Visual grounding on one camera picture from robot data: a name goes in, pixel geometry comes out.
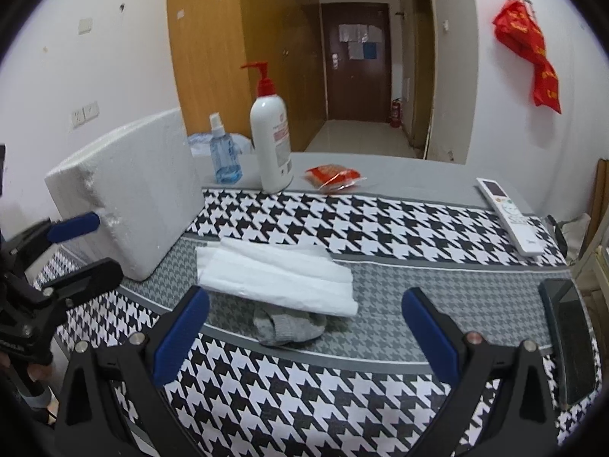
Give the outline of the person's left hand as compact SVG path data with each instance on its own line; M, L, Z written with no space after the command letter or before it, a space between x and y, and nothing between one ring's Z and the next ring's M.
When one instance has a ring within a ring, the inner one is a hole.
M43 381L52 372L50 365L29 364L20 358L13 359L5 353L1 354L1 368L7 372L16 390L27 397L42 395L45 392Z

